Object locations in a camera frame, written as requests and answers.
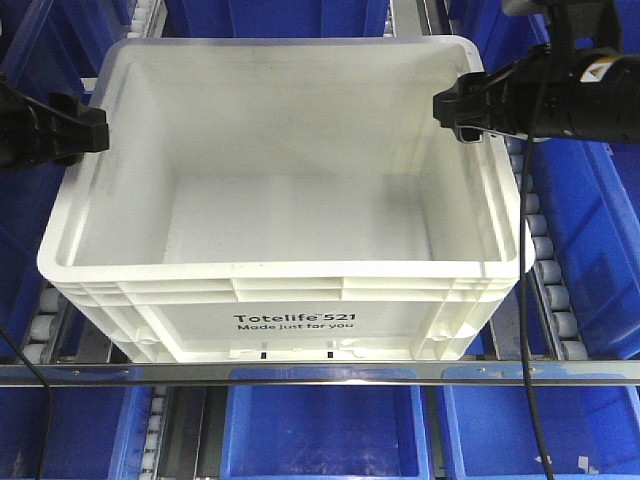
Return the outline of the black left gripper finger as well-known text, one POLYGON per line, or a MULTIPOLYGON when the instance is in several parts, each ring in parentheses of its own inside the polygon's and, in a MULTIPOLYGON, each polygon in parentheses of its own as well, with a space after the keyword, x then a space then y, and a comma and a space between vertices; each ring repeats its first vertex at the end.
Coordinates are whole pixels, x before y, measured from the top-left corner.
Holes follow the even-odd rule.
POLYGON ((50 95, 50 127, 57 152, 97 153, 109 149, 106 112, 63 93, 50 95))

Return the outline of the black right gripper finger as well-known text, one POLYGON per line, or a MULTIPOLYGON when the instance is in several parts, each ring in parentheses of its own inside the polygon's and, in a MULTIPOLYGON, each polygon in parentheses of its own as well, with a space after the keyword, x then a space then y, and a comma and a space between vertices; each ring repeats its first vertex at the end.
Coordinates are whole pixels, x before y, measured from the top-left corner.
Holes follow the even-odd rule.
POLYGON ((463 144, 479 143, 486 135, 499 136, 500 131, 486 124, 457 124, 453 127, 456 140, 463 144))
POLYGON ((443 128, 490 128, 491 97, 486 72, 460 76, 454 85, 433 97, 433 116, 443 128))

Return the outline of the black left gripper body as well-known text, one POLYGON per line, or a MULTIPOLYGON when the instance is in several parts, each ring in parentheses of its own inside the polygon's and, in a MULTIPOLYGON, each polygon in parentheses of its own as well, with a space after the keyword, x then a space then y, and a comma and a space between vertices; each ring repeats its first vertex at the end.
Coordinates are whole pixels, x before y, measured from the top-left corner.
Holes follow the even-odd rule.
POLYGON ((23 95, 1 75, 1 170, 22 171, 65 156, 59 140, 59 115, 23 95))

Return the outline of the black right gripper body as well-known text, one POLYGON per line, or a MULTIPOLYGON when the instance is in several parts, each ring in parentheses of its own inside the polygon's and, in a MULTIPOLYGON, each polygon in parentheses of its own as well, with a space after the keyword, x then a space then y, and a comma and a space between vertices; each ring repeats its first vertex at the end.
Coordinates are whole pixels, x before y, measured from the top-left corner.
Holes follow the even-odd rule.
POLYGON ((639 141, 639 56, 580 49, 565 62, 532 51, 482 87, 482 127, 536 138, 639 141))

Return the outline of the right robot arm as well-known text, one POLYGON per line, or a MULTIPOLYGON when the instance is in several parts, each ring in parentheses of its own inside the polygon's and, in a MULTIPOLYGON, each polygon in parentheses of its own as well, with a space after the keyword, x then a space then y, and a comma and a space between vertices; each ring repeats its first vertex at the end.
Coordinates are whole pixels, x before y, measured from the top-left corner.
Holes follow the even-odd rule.
POLYGON ((639 57, 622 51, 612 1, 506 1, 542 13, 549 40, 494 73, 460 76, 433 98, 433 116, 463 143, 484 133, 536 140, 639 141, 639 57))

